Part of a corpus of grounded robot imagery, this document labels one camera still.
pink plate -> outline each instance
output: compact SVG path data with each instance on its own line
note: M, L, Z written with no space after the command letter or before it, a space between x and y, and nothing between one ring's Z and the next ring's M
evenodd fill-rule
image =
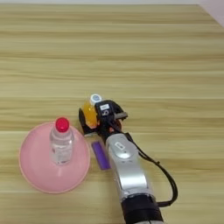
M90 164L88 145L82 134L74 134L73 157L68 164L55 164L51 158L49 135L54 122L41 124L24 140L19 165L26 180L44 193L64 193L75 188L87 175Z

wood grain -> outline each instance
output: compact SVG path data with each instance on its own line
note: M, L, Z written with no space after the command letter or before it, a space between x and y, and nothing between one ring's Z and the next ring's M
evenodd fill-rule
M123 129L177 180L164 220L221 224L224 30L198 6L163 5L1 5L0 223L124 223L93 154L85 181L61 195L36 191L18 168L31 128L58 116L77 126L95 92L129 112ZM169 198L165 177L143 167L157 199Z

wire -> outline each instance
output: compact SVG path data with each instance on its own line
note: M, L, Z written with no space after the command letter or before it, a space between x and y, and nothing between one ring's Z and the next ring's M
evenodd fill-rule
M115 126L113 123L111 123L110 121L108 121L108 125L110 127L112 127L115 131L121 133L121 134L124 134L117 126ZM172 175L160 164L159 161L156 161L154 160L153 158L149 157L144 151L142 151L138 145L134 142L134 140L132 139L132 137L130 136L130 134L124 134L128 140L130 142L132 142L138 149L139 151L139 156L143 159L145 159L146 161L148 162L151 162L153 163L154 165L156 165L163 173L164 175L168 178L169 182L170 182L170 185L171 185L171 189L172 189L172 197L170 200L167 200L167 201L160 201L158 202L158 206L159 207L168 207L170 206L179 196L179 190L178 190L178 187L177 187L177 184L174 180L174 178L172 177Z

purple object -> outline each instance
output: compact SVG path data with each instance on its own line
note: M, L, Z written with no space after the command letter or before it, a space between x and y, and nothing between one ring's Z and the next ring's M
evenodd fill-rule
M96 156L96 159L97 159L98 164L101 167L101 169L102 170L110 169L109 161L104 153L101 143L94 142L94 143L92 143L92 147L94 149L94 154Z

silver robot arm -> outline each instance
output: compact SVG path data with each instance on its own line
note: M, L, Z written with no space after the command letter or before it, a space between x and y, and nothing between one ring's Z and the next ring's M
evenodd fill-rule
M124 134L114 134L108 137L106 148L126 223L164 224L139 164L137 147Z
M126 224L164 224L160 207L170 206L178 197L178 188L169 172L134 144L128 133L122 132L120 120L128 117L114 101L95 104L98 126L90 129L80 109L79 119L85 135L96 132L106 144L108 159L114 173L116 188ZM168 178L172 199L156 202L150 182L138 161L138 154L156 165Z

